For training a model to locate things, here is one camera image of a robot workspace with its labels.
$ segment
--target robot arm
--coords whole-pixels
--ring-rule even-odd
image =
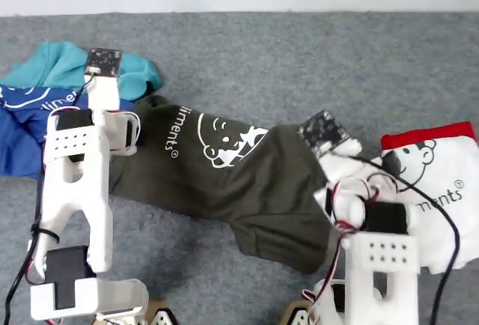
[[[309,311],[296,314],[291,324],[417,325],[418,246],[408,235],[418,221],[416,210],[396,202],[391,175],[354,159],[361,147],[330,113],[323,114],[300,134],[329,180],[314,197],[341,233],[326,279],[303,292],[312,302]],[[346,251],[343,281],[332,278],[341,247]],[[374,288],[376,272],[387,274],[384,297]]]
[[[71,215],[82,211],[90,244],[60,248],[51,233],[40,234],[33,260],[45,282],[31,287],[35,320],[97,315],[116,324],[147,324],[142,282],[97,278],[112,265],[110,156],[135,153],[140,131],[138,116],[119,111],[120,59],[119,51],[92,49],[85,68],[89,108],[56,109],[48,120],[40,228],[60,236]],[[172,324],[168,314],[160,315],[154,324]]]

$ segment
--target green fabric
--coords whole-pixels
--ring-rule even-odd
[[[137,154],[114,157],[112,194],[230,224],[239,249],[304,273],[324,261],[329,223],[313,192],[326,184],[298,126],[271,130],[150,96],[135,110]]]

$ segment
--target cartoon face print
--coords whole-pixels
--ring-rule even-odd
[[[198,118],[198,138],[203,145],[204,156],[213,168],[235,166],[250,154],[268,130],[225,121],[201,114]]]
[[[41,100],[50,92],[50,88],[9,88],[0,86],[0,101],[5,108],[40,108]]]
[[[434,161],[435,146],[434,140],[426,140],[396,149],[394,152],[399,160],[399,176],[412,185],[416,185],[422,179],[427,166]],[[398,185],[400,192],[408,189],[401,182]]]

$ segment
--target black cable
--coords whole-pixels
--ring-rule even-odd
[[[457,226],[456,224],[454,224],[454,221],[452,220],[452,218],[449,216],[448,212],[446,212],[438,203],[437,201],[435,201],[434,199],[432,199],[428,194],[426,194],[425,192],[423,192],[422,190],[416,188],[414,185],[412,185],[411,183],[409,183],[408,181],[404,180],[403,178],[401,177],[398,177],[398,176],[395,176],[391,173],[389,173],[388,171],[386,171],[382,166],[380,165],[377,165],[375,164],[374,162],[371,162],[370,160],[368,159],[364,159],[364,158],[361,158],[361,157],[349,157],[353,160],[357,160],[359,162],[363,162],[363,163],[367,163],[369,165],[372,165],[373,167],[375,168],[378,168],[382,171],[385,171],[386,173],[392,175],[393,177],[395,177],[397,180],[399,180],[401,183],[403,183],[404,185],[406,185],[407,187],[409,187],[410,189],[414,190],[416,193],[418,193],[420,196],[422,196],[423,198],[425,198],[426,200],[428,200],[431,205],[436,208],[443,216],[444,218],[446,219],[446,221],[449,223],[449,225],[451,226],[452,228],[452,231],[454,233],[454,251],[452,253],[452,256],[451,256],[451,259],[449,261],[449,264],[448,264],[448,267],[446,268],[445,272],[442,274],[442,278],[441,278],[441,281],[439,282],[439,285],[437,287],[437,290],[436,290],[436,295],[434,297],[434,303],[433,303],[433,309],[431,310],[431,317],[430,317],[430,321],[429,321],[429,324],[430,325],[436,325],[436,322],[437,322],[437,317],[438,317],[438,313],[439,313],[439,307],[441,305],[441,298],[442,298],[442,293],[444,292],[444,287],[446,285],[446,282],[448,281],[449,279],[449,275],[451,274],[452,272],[452,268],[454,267],[454,263],[456,262],[456,259],[457,259],[457,255],[459,254],[459,250],[460,250],[460,234],[459,234],[459,230],[457,229]]]
[[[80,88],[80,90],[79,90],[78,93],[76,94],[75,99],[73,100],[71,106],[76,106],[76,104],[77,104],[78,101],[80,100],[80,97],[82,96],[83,91],[88,87],[88,85],[91,83],[91,81],[93,80],[93,78],[94,78],[95,76],[96,76],[96,74],[92,74],[92,75],[91,75],[91,78],[90,78],[84,85],[82,85],[82,87]]]
[[[25,274],[28,272],[28,266],[30,265],[30,261],[33,258],[33,254],[35,253],[35,249],[37,248],[38,238],[40,233],[48,234],[49,236],[53,237],[57,242],[59,242],[60,237],[52,231],[47,231],[46,229],[42,229],[40,227],[40,221],[42,217],[42,198],[43,198],[43,183],[45,181],[45,168],[43,167],[43,147],[41,148],[41,156],[40,156],[40,173],[37,179],[37,197],[35,199],[35,214],[34,214],[34,221],[31,225],[31,243],[30,247],[28,248],[27,255],[23,260],[23,264],[18,271],[10,290],[8,291],[7,297],[5,298],[5,318],[4,318],[4,325],[8,325],[10,323],[10,306],[13,297],[15,296],[16,290],[18,289],[20,282],[22,281]]]
[[[35,202],[34,224],[40,224],[44,176],[45,176],[45,172],[43,171],[43,160],[42,160],[40,174],[38,175],[38,179],[37,179],[37,199]],[[10,305],[11,305],[13,297],[15,296],[16,289],[19,287],[24,274],[28,270],[28,265],[30,264],[34,251],[37,248],[39,236],[40,236],[40,233],[38,231],[32,232],[31,243],[30,243],[30,247],[28,248],[27,255],[25,256],[25,260],[23,261],[23,264],[20,267],[20,270],[18,271],[10,287],[10,290],[8,291],[7,297],[5,298],[5,318],[3,321],[4,325],[8,325],[10,323]]]

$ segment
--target wire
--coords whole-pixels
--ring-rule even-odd
[[[30,264],[28,265],[28,269],[27,271],[25,272],[25,275],[23,276],[25,278],[25,281],[27,283],[29,283],[30,285],[40,285],[40,284],[43,284],[42,282],[33,282],[32,280],[30,280],[30,270],[31,268],[33,267],[34,265],[34,261],[33,260],[30,260]]]
[[[108,320],[108,319],[103,319],[103,320],[105,320],[109,324],[120,325],[119,323],[115,323],[114,321],[111,321],[111,320]]]
[[[333,277],[335,276],[336,267],[338,266],[339,254],[341,253],[341,241],[344,239],[344,237],[346,235],[354,234],[358,230],[354,226],[348,225],[348,223],[346,223],[346,222],[344,222],[344,224],[342,224],[342,225],[338,224],[339,222],[342,222],[342,221],[336,222],[335,225],[336,226],[340,225],[341,227],[345,227],[346,230],[344,230],[342,233],[339,234],[338,242],[336,244],[335,254],[333,255],[331,265],[329,266],[328,273],[326,274],[326,278],[324,279],[324,282],[323,282],[323,285],[321,286],[320,291],[318,292],[317,295],[313,291],[310,291],[310,290],[303,290],[302,291],[302,296],[305,299],[311,301],[312,303],[315,303],[316,301],[318,301],[319,298],[321,298],[321,295],[323,295],[325,289],[327,289],[327,287],[331,283]],[[308,323],[309,324],[311,323],[310,322],[311,321],[310,316],[311,316],[311,313],[308,314]]]
[[[80,108],[78,106],[60,106],[58,108],[53,109],[48,115],[48,117],[50,118],[56,112],[62,112],[64,110],[80,110]]]
[[[48,325],[62,325],[63,320],[64,320],[64,319],[62,318],[62,319],[60,319],[59,322],[56,323],[56,322],[54,322],[53,319],[48,319],[48,320],[45,320],[45,322],[46,322]]]
[[[340,155],[340,154],[336,154],[336,155],[338,155],[340,157],[349,157],[349,156],[343,156],[343,155]],[[371,162],[370,160],[367,160],[367,159],[364,159],[364,158],[361,158],[361,157],[349,157],[349,158],[353,159],[353,160],[357,160],[359,162],[369,164],[369,165],[371,165],[375,168],[378,168],[378,169],[388,173],[382,166],[377,165],[376,163]],[[437,203],[436,200],[432,199],[428,194],[426,194],[422,190],[416,188],[414,185],[412,185],[408,181],[404,180],[403,178],[398,177],[398,176],[394,176],[391,173],[388,173],[388,174],[395,177],[398,181],[400,181],[401,183],[403,183],[404,185],[406,185],[410,189],[414,190],[420,196],[422,196],[423,198],[428,200],[431,203],[431,205],[434,208],[436,208],[444,216],[444,218],[449,223],[449,225],[451,226],[451,229],[454,233],[454,251],[452,253],[451,259],[450,259],[449,264],[448,264],[448,267],[446,268],[445,272],[442,274],[441,281],[439,282],[439,285],[438,285],[437,290],[436,290],[436,295],[434,296],[433,309],[431,310],[431,317],[430,317],[429,324],[430,325],[436,325],[437,317],[438,317],[438,313],[439,313],[439,307],[441,305],[442,293],[444,292],[446,282],[448,281],[449,276],[451,275],[452,269],[454,267],[454,263],[456,262],[457,255],[459,254],[459,250],[460,250],[459,230],[457,229],[456,224],[454,224],[454,221],[452,220],[452,218],[449,216],[448,212],[445,211],[441,206],[439,206],[439,204]]]
[[[83,91],[88,87],[88,85],[91,83],[91,81],[93,80],[93,78],[97,76],[96,74],[92,74],[91,75],[91,78],[84,84],[82,85],[82,87],[80,88],[80,90],[78,91],[78,93],[76,94],[75,96],[75,99],[73,100],[72,102],[72,106],[76,106],[76,104],[78,103],[78,101],[80,100],[80,97],[82,96],[82,93]]]
[[[37,226],[40,224],[41,219],[41,207],[42,207],[42,194],[43,194],[43,180],[45,176],[45,171],[43,170],[43,166],[40,168],[40,174],[37,180],[37,198],[35,202],[35,215],[34,215],[34,225]],[[7,297],[5,298],[5,317],[4,317],[4,325],[8,325],[10,323],[10,306],[13,297],[15,296],[16,290],[18,289],[20,282],[24,274],[27,272],[31,259],[33,258],[33,254],[35,249],[37,248],[38,237],[40,236],[39,231],[34,231],[34,226],[32,226],[32,234],[31,234],[31,243],[30,247],[28,248],[27,255],[23,260],[22,266],[20,267],[13,283],[8,291]]]
[[[366,181],[369,181],[372,177],[377,177],[378,175],[380,175],[382,177],[388,177],[393,182],[393,184],[396,186],[396,192],[399,192],[399,186],[397,185],[396,178],[389,173],[385,173],[383,171],[377,171],[376,173],[373,173],[373,174],[369,175],[369,177],[367,177]]]
[[[361,181],[361,183],[364,185],[365,189],[366,189],[366,192],[367,192],[367,198],[368,200],[371,200],[371,193],[369,191],[369,186],[367,186],[367,183],[362,180],[362,179],[359,179]],[[332,215],[334,217],[334,220],[336,221],[336,224],[338,223],[343,223],[343,224],[347,224],[347,226],[349,228],[354,228],[354,226],[352,224],[349,224],[343,220],[339,220],[338,217],[336,216],[336,210],[335,210],[335,202],[336,202],[336,195],[338,195],[339,193],[339,188],[341,187],[341,180],[338,181],[332,188],[332,191],[331,191],[331,209],[332,209]],[[379,196],[379,190],[376,189],[376,192],[374,194],[374,196]]]

